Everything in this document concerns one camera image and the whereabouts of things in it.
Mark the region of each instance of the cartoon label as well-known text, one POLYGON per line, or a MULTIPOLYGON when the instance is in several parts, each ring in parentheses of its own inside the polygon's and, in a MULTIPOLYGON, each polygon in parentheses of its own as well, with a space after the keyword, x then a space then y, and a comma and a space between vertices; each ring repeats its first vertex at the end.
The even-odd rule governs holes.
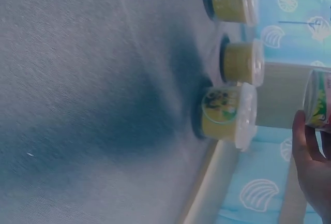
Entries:
POLYGON ((212 89, 202 102, 204 115, 212 122, 226 124, 235 119, 239 93, 235 89, 212 89))
POLYGON ((314 128, 331 131, 331 73, 317 72, 318 93, 310 125, 314 128))

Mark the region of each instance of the blue curtain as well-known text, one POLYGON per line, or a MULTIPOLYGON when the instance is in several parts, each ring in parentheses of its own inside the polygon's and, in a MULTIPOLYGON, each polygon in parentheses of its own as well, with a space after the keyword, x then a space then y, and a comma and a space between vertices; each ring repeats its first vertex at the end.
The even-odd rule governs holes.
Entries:
POLYGON ((331 66, 331 0, 260 0, 256 36, 269 62, 331 66))

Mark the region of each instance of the white seashell print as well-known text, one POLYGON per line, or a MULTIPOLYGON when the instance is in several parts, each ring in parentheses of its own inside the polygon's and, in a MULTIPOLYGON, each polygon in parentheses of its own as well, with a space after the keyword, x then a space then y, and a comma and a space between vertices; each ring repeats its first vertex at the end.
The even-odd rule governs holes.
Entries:
POLYGON ((239 198, 245 208, 265 212, 270 200, 278 193, 279 189, 274 182, 267 179, 257 179, 245 185, 239 198))
POLYGON ((331 27, 328 21, 321 16, 315 16, 308 20, 308 28, 312 38, 322 42, 331 34, 331 27))
POLYGON ((285 32, 280 27, 266 26, 261 31, 261 40, 267 47, 280 48, 280 41, 284 35, 285 32))
POLYGON ((292 138, 287 138, 280 144, 280 155, 287 162, 289 162, 291 160, 291 156, 292 156, 292 138))
POLYGON ((297 0, 277 0, 278 6, 284 12, 294 12, 298 7, 297 0))
POLYGON ((325 64, 324 64, 323 62, 318 61, 318 60, 316 60, 316 61, 314 61, 314 62, 311 62, 310 65, 312 65, 312 66, 318 66, 318 67, 326 67, 325 64))

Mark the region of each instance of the clear plastic lid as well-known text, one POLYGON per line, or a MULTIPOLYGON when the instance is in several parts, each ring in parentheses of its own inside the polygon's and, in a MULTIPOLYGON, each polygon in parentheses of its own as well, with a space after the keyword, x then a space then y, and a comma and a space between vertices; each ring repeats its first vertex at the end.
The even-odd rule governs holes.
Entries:
POLYGON ((263 43, 254 39, 252 49, 252 84, 259 87, 264 81, 264 48, 263 43))
POLYGON ((259 0, 243 0, 243 3, 247 25, 257 25, 259 22, 259 0))
POLYGON ((258 98, 257 90, 253 85, 243 83, 240 94, 240 103, 236 118, 234 142, 236 148, 245 151, 257 132, 258 98))

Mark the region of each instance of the gray table surface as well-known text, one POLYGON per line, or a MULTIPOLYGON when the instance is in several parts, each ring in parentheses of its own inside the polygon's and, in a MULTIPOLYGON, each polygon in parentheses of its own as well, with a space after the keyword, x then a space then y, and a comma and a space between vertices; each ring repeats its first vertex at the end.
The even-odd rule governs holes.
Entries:
POLYGON ((0 223, 175 223, 217 30, 202 0, 0 0, 0 223))

